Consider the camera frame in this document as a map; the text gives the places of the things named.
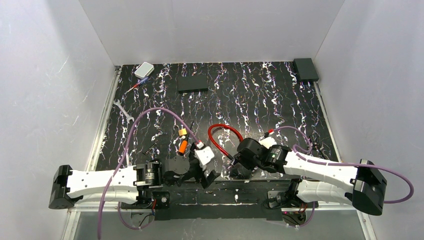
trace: red screwdriver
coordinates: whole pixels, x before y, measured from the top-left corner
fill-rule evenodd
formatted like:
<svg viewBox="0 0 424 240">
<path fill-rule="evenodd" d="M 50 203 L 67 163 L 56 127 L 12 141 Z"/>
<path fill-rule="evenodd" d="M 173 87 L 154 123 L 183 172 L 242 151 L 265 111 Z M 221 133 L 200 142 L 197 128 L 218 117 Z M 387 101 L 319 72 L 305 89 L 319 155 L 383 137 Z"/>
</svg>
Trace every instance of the red screwdriver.
<svg viewBox="0 0 424 240">
<path fill-rule="evenodd" d="M 137 88 L 138 86 L 144 84 L 145 82 L 147 82 L 147 80 L 149 80 L 149 77 L 148 76 L 145 76 L 142 79 L 139 79 L 138 82 L 134 86 L 132 86 L 128 91 L 126 91 L 124 93 L 124 95 L 127 94 L 127 93 L 129 93 L 131 90 Z"/>
</svg>

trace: screwdriver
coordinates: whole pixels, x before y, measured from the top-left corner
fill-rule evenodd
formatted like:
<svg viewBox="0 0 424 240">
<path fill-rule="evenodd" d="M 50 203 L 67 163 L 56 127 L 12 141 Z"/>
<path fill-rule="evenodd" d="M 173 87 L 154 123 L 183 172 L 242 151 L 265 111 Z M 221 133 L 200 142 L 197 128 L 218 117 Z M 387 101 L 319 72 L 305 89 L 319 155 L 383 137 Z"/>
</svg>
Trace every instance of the screwdriver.
<svg viewBox="0 0 424 240">
<path fill-rule="evenodd" d="M 131 90 L 137 88 L 138 86 L 144 84 L 145 82 L 147 82 L 147 80 L 149 80 L 149 77 L 148 76 L 145 76 L 142 79 L 139 79 L 138 82 L 134 86 L 132 86 L 128 91 L 126 91 L 124 93 L 124 95 L 127 94 L 127 93 L 129 93 Z"/>
<path fill-rule="evenodd" d="M 191 122 L 191 126 L 190 126 L 190 130 L 193 128 L 193 125 L 195 124 L 195 121 Z M 184 140 L 182 140 L 181 144 L 179 145 L 179 149 L 178 149 L 178 154 L 179 155 L 184 155 L 184 153 L 186 152 L 187 149 L 187 145 L 189 144 L 189 133 L 187 132 L 184 138 Z"/>
</svg>

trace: small white box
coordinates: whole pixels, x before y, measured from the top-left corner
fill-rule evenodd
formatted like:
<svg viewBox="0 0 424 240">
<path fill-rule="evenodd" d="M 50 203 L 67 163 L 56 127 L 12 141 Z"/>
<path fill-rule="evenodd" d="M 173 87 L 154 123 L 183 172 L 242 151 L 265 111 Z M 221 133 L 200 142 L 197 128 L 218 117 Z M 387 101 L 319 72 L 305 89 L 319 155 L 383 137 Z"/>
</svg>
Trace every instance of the small white box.
<svg viewBox="0 0 424 240">
<path fill-rule="evenodd" d="M 267 149 L 277 144 L 276 140 L 270 136 L 260 140 L 259 143 Z"/>
<path fill-rule="evenodd" d="M 207 146 L 201 150 L 194 150 L 194 155 L 199 159 L 200 166 L 203 170 L 206 170 L 206 164 L 214 159 L 215 154 L 210 146 Z"/>
<path fill-rule="evenodd" d="M 142 79 L 150 75 L 153 72 L 153 69 L 155 69 L 155 67 L 153 67 L 152 64 L 143 62 L 143 64 L 139 66 L 137 70 L 135 70 L 134 74 L 137 78 Z"/>
</svg>

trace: floor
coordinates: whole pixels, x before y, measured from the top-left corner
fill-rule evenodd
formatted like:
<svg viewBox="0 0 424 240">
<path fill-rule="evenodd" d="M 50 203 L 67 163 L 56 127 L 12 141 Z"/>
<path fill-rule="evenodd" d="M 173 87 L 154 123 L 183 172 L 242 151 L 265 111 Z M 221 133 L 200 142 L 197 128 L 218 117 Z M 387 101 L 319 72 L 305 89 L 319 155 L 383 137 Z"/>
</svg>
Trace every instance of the floor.
<svg viewBox="0 0 424 240">
<path fill-rule="evenodd" d="M 188 124 L 194 121 L 193 131 L 203 142 L 207 141 L 207 129 L 212 124 L 228 124 L 244 137 L 259 139 L 264 132 L 278 126 L 294 126 L 307 136 L 319 137 L 324 152 L 332 161 L 337 156 L 330 138 L 329 129 L 320 106 L 314 85 L 298 83 L 291 62 L 232 62 L 232 63 L 175 63 L 156 64 L 150 80 L 124 94 L 138 80 L 134 71 L 138 65 L 124 65 L 115 92 L 123 108 L 134 118 L 143 110 L 164 107 L 181 116 Z M 179 94 L 177 78 L 205 75 L 208 79 L 207 92 Z M 132 140 L 129 158 L 132 164 L 144 163 L 152 158 L 171 159 L 180 145 L 177 124 L 173 117 L 155 112 L 144 117 Z M 113 106 L 108 122 L 96 170 L 112 170 L 119 161 L 127 140 L 128 124 L 120 110 Z M 230 154 L 235 154 L 237 138 L 229 131 L 221 130 L 214 138 Z M 276 134 L 277 142 L 285 146 L 300 144 L 303 138 L 294 131 Z M 153 154 L 143 154 L 156 143 Z M 207 169 L 221 173 L 217 181 L 233 179 L 226 171 L 229 160 L 211 146 L 215 160 Z M 314 151 L 316 157 L 321 155 Z M 280 173 L 270 174 L 260 169 L 250 177 L 255 180 L 287 179 Z"/>
</svg>

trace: orange object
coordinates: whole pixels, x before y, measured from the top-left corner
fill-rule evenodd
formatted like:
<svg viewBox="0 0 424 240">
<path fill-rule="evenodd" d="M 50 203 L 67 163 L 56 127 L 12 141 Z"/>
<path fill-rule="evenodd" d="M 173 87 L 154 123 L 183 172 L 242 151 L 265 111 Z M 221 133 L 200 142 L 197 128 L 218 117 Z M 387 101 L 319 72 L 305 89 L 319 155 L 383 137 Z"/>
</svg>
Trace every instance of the orange object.
<svg viewBox="0 0 424 240">
<path fill-rule="evenodd" d="M 181 142 L 181 145 L 179 146 L 178 153 L 181 154 L 181 155 L 184 155 L 184 153 L 186 152 L 186 149 L 187 149 L 187 145 L 188 144 L 189 144 L 189 142 L 184 139 Z"/>
</svg>

